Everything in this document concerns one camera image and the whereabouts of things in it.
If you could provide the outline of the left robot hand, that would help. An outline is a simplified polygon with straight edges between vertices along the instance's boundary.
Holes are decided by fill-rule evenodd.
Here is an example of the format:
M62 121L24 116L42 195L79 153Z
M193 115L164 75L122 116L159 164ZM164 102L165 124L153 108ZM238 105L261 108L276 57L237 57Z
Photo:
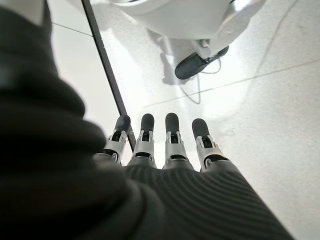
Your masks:
M60 79L45 0L0 3L0 237L3 240L290 240L237 167L192 122L200 171L165 118L166 159L151 151L145 114L127 166L130 118L104 136Z

